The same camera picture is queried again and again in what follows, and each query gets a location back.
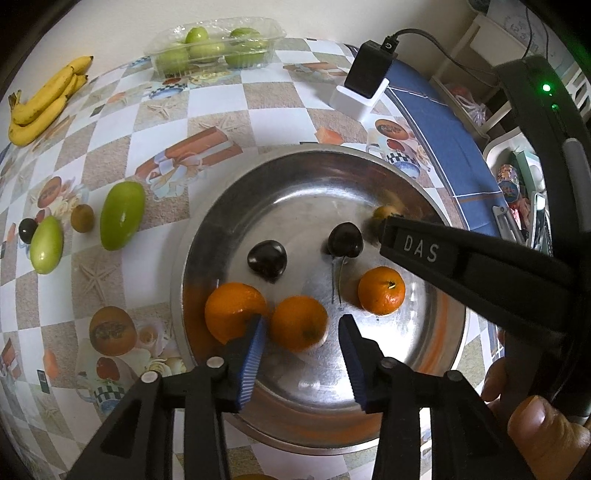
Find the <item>kiwi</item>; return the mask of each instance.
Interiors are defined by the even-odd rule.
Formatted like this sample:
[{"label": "kiwi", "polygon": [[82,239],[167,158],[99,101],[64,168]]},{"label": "kiwi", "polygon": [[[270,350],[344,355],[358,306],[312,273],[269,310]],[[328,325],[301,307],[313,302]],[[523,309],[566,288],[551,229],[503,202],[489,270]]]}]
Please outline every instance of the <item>kiwi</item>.
[{"label": "kiwi", "polygon": [[90,232],[95,225],[95,213],[93,212],[92,207],[85,203],[77,205],[76,208],[72,210],[70,223],[72,224],[72,228],[78,233]]}]

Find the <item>wall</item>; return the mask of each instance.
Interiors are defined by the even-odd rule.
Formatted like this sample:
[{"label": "wall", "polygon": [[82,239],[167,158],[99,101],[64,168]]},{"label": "wall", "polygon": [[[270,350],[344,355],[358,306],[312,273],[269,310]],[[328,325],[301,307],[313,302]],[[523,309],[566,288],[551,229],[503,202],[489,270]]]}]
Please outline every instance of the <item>wall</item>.
[{"label": "wall", "polygon": [[[94,77],[143,55],[155,33],[199,19],[235,16],[275,18],[289,36],[325,38],[359,45],[380,42],[400,28],[423,28],[451,47],[474,13],[466,0],[82,0],[37,44],[8,93],[32,95],[71,59],[94,55]],[[401,38],[399,58],[429,76],[442,56],[416,35]],[[0,145],[5,145],[9,107],[0,102]]]}]

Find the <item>green fruit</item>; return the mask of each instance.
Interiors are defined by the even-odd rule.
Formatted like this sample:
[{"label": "green fruit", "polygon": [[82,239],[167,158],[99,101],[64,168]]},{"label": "green fruit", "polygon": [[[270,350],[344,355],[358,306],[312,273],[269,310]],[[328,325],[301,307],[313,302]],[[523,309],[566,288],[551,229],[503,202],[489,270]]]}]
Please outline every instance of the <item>green fruit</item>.
[{"label": "green fruit", "polygon": [[203,27],[193,27],[187,33],[187,38],[185,38],[185,43],[197,43],[198,41],[207,40],[209,38],[209,33]]},{"label": "green fruit", "polygon": [[223,43],[204,43],[189,47],[189,58],[198,63],[210,63],[223,55]]},{"label": "green fruit", "polygon": [[64,247],[61,224],[54,216],[45,217],[31,240],[31,263],[40,275],[46,275],[57,267]]},{"label": "green fruit", "polygon": [[165,74],[177,75],[189,69],[189,54],[186,47],[163,51],[156,57],[156,68]]},{"label": "green fruit", "polygon": [[230,33],[231,37],[260,37],[261,33],[251,27],[239,27],[232,30]]},{"label": "green fruit", "polygon": [[115,185],[100,213],[100,243],[105,250],[123,248],[138,231],[144,216],[144,188],[134,181]]},{"label": "green fruit", "polygon": [[[261,34],[250,27],[241,27],[232,30],[230,36],[240,37],[260,37]],[[232,53],[224,57],[229,67],[233,69],[244,69],[260,64],[265,59],[268,42],[266,40],[256,40],[246,38],[244,41],[232,43]]]}]

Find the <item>plastic bag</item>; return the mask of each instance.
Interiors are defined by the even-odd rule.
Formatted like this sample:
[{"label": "plastic bag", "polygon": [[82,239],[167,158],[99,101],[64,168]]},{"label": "plastic bag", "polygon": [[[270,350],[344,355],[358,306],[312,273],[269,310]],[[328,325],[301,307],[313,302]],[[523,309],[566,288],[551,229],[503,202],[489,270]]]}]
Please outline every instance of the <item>plastic bag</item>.
[{"label": "plastic bag", "polygon": [[486,105],[476,103],[470,90],[454,83],[448,83],[445,87],[460,102],[462,108],[476,125],[480,127],[486,122]]}]

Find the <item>banana bunch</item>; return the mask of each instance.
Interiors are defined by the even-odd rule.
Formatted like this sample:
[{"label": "banana bunch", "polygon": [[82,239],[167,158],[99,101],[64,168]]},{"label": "banana bunch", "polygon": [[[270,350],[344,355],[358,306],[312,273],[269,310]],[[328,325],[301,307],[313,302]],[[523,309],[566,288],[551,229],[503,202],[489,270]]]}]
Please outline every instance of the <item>banana bunch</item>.
[{"label": "banana bunch", "polygon": [[63,67],[27,103],[21,103],[21,91],[8,96],[11,122],[9,140],[19,147],[41,135],[63,112],[68,99],[87,82],[84,72],[93,57],[79,57]]}]

